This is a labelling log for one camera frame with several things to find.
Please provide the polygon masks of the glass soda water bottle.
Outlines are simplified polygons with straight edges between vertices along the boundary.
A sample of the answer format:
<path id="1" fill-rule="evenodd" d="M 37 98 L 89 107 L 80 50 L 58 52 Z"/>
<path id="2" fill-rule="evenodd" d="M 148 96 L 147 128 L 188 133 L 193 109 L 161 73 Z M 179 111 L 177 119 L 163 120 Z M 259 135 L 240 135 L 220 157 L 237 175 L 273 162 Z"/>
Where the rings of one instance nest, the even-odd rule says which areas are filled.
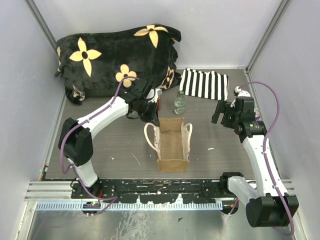
<path id="1" fill-rule="evenodd" d="M 129 112 L 129 113 L 127 114 L 127 118 L 128 118 L 128 119 L 139 119 L 140 116 L 139 116 L 138 112 L 132 111 L 132 112 Z"/>

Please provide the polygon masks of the burlap canvas tote bag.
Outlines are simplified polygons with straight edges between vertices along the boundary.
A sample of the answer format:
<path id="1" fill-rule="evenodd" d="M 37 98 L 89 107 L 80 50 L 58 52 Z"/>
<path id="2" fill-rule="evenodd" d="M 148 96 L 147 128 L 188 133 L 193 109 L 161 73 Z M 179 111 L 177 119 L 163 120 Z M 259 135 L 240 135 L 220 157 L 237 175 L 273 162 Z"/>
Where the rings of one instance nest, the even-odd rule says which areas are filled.
<path id="1" fill-rule="evenodd" d="M 149 122 L 144 126 L 144 137 L 157 154 L 157 171 L 186 172 L 189 167 L 193 125 L 183 118 L 160 118 L 159 126 Z"/>

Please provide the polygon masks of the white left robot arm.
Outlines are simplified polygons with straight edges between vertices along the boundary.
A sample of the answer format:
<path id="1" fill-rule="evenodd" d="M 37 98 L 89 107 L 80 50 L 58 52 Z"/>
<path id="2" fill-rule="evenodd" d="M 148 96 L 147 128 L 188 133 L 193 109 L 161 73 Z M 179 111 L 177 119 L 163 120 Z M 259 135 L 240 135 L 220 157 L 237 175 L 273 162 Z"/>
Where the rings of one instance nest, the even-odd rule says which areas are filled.
<path id="1" fill-rule="evenodd" d="M 95 198 L 100 193 L 99 177 L 92 164 L 93 140 L 96 135 L 131 112 L 136 112 L 142 122 L 159 125 L 158 100 L 162 90 L 137 77 L 133 84 L 126 88 L 123 85 L 125 80 L 126 77 L 120 80 L 114 95 L 107 103 L 86 116 L 68 118 L 62 126 L 58 142 L 60 164 L 63 166 L 64 160 L 68 160 L 83 185 L 82 192 L 88 198 Z"/>

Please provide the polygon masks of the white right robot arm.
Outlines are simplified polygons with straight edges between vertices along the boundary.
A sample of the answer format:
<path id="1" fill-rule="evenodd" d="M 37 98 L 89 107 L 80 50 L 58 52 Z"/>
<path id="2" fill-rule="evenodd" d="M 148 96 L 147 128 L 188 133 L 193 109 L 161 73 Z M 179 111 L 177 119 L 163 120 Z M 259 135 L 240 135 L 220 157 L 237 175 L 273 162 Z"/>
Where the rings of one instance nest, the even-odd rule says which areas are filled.
<path id="1" fill-rule="evenodd" d="M 295 195 L 284 186 L 266 138 L 267 128 L 256 120 L 252 97 L 238 96 L 234 103 L 219 100 L 212 116 L 217 123 L 233 129 L 250 160 L 255 186 L 250 185 L 240 172 L 224 172 L 219 179 L 219 191 L 225 197 L 235 195 L 245 206 L 249 225 L 257 227 L 287 227 L 299 207 Z"/>

